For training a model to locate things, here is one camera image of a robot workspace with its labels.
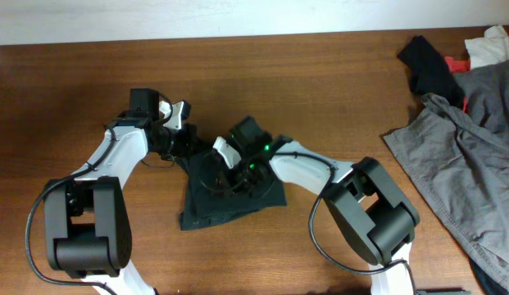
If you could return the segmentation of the black Nike t-shirt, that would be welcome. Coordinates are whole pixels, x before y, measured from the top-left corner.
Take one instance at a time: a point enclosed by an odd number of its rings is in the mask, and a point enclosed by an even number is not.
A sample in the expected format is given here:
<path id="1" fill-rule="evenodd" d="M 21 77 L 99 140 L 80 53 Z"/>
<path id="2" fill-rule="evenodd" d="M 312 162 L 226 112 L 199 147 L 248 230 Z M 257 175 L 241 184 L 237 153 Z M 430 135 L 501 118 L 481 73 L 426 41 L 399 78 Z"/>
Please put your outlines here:
<path id="1" fill-rule="evenodd" d="M 237 220 L 269 207 L 287 205 L 283 184 L 275 179 L 261 182 L 250 191 L 238 191 L 226 197 L 204 187 L 202 181 L 213 175 L 210 149 L 176 163 L 189 177 L 185 189 L 184 209 L 179 214 L 180 229 L 190 231 L 205 229 Z"/>

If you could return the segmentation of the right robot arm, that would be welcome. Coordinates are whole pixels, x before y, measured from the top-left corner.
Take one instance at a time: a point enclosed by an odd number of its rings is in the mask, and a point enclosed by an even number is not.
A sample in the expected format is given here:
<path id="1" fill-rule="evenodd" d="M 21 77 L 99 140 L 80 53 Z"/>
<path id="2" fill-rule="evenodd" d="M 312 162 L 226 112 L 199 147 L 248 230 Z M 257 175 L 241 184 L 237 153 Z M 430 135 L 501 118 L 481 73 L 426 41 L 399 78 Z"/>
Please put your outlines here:
<path id="1" fill-rule="evenodd" d="M 314 247 L 338 268 L 369 275 L 371 293 L 417 292 L 409 253 L 420 215 L 376 159 L 366 157 L 358 163 L 335 160 L 286 137 L 247 147 L 244 152 L 219 137 L 212 148 L 230 170 L 240 165 L 248 171 L 266 166 L 277 180 L 314 193 L 308 230 L 314 230 L 317 208 L 324 203 L 347 244 L 368 267 L 357 270 L 335 261 L 315 238 Z"/>

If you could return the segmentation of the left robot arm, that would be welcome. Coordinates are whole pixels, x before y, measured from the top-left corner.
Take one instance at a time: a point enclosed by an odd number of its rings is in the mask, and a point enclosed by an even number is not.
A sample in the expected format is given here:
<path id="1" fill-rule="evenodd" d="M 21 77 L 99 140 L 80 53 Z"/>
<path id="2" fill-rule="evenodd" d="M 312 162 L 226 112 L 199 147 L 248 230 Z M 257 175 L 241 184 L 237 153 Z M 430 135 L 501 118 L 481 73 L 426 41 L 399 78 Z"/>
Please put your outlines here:
<path id="1" fill-rule="evenodd" d="M 101 294 L 154 294 L 130 260 L 132 232 L 122 189 L 150 152 L 187 157 L 200 143 L 195 125 L 115 119 L 94 154 L 72 175 L 45 187 L 48 264 Z"/>

